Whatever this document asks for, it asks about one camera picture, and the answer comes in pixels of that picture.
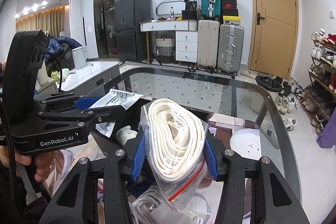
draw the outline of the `plastic bottle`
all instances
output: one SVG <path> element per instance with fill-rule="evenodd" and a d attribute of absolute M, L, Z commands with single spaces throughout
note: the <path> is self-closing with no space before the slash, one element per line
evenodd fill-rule
<path fill-rule="evenodd" d="M 173 7 L 170 7 L 170 20 L 175 20 Z"/>

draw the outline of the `white curtain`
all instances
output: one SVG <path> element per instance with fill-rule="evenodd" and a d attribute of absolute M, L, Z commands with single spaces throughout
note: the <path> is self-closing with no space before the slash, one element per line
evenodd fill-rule
<path fill-rule="evenodd" d="M 16 4 L 17 0 L 7 0 L 0 13 L 0 62 L 7 59 L 15 35 Z"/>
<path fill-rule="evenodd" d="M 83 18 L 81 16 L 81 0 L 70 0 L 69 6 L 71 38 L 85 46 Z"/>

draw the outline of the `white drawer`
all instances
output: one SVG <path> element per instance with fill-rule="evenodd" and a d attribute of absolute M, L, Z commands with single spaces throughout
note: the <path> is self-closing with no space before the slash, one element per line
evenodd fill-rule
<path fill-rule="evenodd" d="M 176 50 L 181 52 L 197 52 L 197 43 L 176 41 Z"/>
<path fill-rule="evenodd" d="M 197 63 L 197 52 L 176 51 L 176 60 Z"/>
<path fill-rule="evenodd" d="M 142 24 L 142 32 L 162 31 L 163 22 L 148 22 Z"/>
<path fill-rule="evenodd" d="M 197 42 L 198 32 L 176 32 L 176 41 Z"/>
<path fill-rule="evenodd" d="M 174 21 L 165 21 L 163 23 L 163 28 L 165 31 L 187 31 L 188 30 L 188 22 L 187 21 L 180 21 L 180 20 L 174 20 Z"/>

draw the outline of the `wooden door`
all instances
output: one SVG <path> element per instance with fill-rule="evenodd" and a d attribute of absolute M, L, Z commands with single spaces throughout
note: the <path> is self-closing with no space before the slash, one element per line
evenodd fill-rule
<path fill-rule="evenodd" d="M 297 29 L 297 0 L 254 0 L 250 69 L 289 78 Z"/>

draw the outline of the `black refrigerator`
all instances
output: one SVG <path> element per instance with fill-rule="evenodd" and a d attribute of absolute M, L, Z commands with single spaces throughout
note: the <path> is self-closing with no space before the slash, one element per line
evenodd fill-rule
<path fill-rule="evenodd" d="M 119 60 L 145 60 L 146 37 L 140 22 L 151 18 L 151 0 L 114 0 L 114 5 Z"/>

